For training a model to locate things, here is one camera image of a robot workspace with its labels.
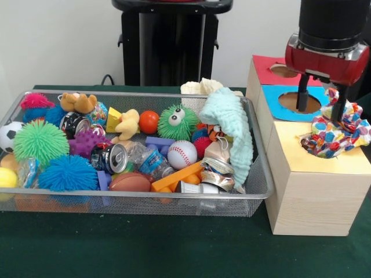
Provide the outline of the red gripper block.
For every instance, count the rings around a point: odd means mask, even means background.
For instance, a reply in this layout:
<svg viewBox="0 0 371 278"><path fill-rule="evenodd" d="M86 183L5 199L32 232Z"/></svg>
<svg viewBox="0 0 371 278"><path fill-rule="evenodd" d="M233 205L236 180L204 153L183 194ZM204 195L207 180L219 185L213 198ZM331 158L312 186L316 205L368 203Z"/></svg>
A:
<svg viewBox="0 0 371 278"><path fill-rule="evenodd" d="M339 98L333 105L331 120L341 122L348 96L348 86L357 82L369 61L368 46L357 43L349 52L320 52L304 46L294 33L286 46L285 63L291 71L301 74L297 91L296 109L304 112L308 103L307 85L310 76L322 82L338 84Z"/></svg>

